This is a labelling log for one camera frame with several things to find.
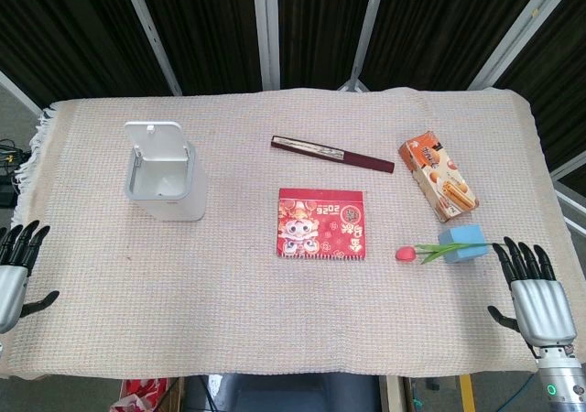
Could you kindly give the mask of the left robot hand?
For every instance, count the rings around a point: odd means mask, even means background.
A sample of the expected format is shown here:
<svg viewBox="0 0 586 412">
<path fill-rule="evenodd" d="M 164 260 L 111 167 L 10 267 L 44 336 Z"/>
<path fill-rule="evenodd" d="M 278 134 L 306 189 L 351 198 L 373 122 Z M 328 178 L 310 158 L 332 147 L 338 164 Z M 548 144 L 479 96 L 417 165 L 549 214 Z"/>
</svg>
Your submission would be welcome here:
<svg viewBox="0 0 586 412">
<path fill-rule="evenodd" d="M 1 228 L 1 333 L 11 331 L 19 322 L 50 307 L 60 293 L 53 290 L 43 299 L 25 302 L 28 280 L 36 264 L 40 247 L 50 227 L 39 227 L 39 220 L 27 226 Z"/>
</svg>

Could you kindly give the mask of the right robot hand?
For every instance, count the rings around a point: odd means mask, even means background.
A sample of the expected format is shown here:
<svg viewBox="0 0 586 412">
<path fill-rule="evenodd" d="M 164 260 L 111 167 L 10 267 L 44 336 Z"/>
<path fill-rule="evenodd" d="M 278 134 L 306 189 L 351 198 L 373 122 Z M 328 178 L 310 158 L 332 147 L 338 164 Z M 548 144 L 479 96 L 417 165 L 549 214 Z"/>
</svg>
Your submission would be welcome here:
<svg viewBox="0 0 586 412">
<path fill-rule="evenodd" d="M 557 280 L 547 252 L 505 237 L 492 248 L 505 277 L 515 316 L 497 307 L 487 308 L 499 325 L 519 333 L 530 347 L 550 348 L 573 344 L 577 337 L 565 290 Z"/>
</svg>

